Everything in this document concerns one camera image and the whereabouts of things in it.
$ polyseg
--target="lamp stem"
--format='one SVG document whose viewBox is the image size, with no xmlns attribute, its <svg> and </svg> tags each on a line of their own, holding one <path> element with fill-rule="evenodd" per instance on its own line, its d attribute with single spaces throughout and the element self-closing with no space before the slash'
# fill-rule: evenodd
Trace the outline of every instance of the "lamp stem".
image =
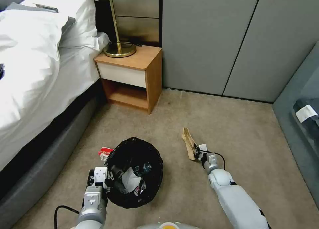
<svg viewBox="0 0 319 229">
<path fill-rule="evenodd" d="M 116 22 L 116 18 L 115 18 L 113 0 L 110 0 L 110 5 L 111 5 L 112 18 L 113 18 L 113 23 L 114 23 L 114 28 L 115 28 L 117 50 L 118 50 L 118 53 L 121 54 L 122 53 L 122 48 L 121 48 L 121 42 L 120 42 L 120 38 L 119 38 L 119 33 L 117 32 L 117 22 Z"/>
</svg>

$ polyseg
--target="wooden nightstand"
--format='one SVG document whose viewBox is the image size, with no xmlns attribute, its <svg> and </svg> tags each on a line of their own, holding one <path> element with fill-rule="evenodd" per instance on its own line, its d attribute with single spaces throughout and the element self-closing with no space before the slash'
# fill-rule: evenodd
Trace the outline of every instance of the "wooden nightstand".
<svg viewBox="0 0 319 229">
<path fill-rule="evenodd" d="M 152 112 L 162 92 L 162 48 L 137 47 L 135 54 L 125 58 L 101 53 L 94 61 L 110 103 Z"/>
</svg>

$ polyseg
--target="beige carpet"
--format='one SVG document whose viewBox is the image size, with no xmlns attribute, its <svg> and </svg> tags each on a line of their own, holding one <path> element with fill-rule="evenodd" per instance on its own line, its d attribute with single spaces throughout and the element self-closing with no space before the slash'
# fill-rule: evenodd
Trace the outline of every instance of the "beige carpet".
<svg viewBox="0 0 319 229">
<path fill-rule="evenodd" d="M 270 104 L 164 90 L 151 115 L 123 106 L 104 106 L 91 121 L 63 172 L 14 228 L 53 228 L 64 204 L 80 209 L 90 168 L 101 165 L 98 151 L 136 136 L 152 143 L 164 160 L 155 199 L 138 209 L 109 202 L 105 228 L 129 229 L 179 221 L 202 229 L 232 228 L 200 163 L 187 157 L 181 139 L 189 127 L 197 143 L 220 152 L 228 170 L 275 228 L 318 228 L 319 213 L 298 170 Z M 76 215 L 61 209 L 60 229 Z"/>
</svg>

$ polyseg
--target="white drawer front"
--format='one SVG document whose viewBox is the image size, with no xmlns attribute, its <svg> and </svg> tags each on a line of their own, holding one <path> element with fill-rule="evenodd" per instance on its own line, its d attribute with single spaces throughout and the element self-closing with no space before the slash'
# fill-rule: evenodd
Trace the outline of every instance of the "white drawer front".
<svg viewBox="0 0 319 229">
<path fill-rule="evenodd" d="M 146 88 L 145 71 L 97 63 L 101 78 Z"/>
</svg>

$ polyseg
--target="phone on bed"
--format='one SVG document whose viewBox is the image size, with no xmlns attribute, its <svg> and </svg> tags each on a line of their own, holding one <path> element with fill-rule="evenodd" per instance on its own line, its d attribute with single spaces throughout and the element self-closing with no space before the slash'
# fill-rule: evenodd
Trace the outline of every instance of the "phone on bed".
<svg viewBox="0 0 319 229">
<path fill-rule="evenodd" d="M 35 4 L 38 8 L 50 10 L 52 12 L 59 13 L 59 10 L 57 8 L 51 7 L 51 6 L 45 6 L 45 5 L 40 5 L 40 4 Z"/>
</svg>

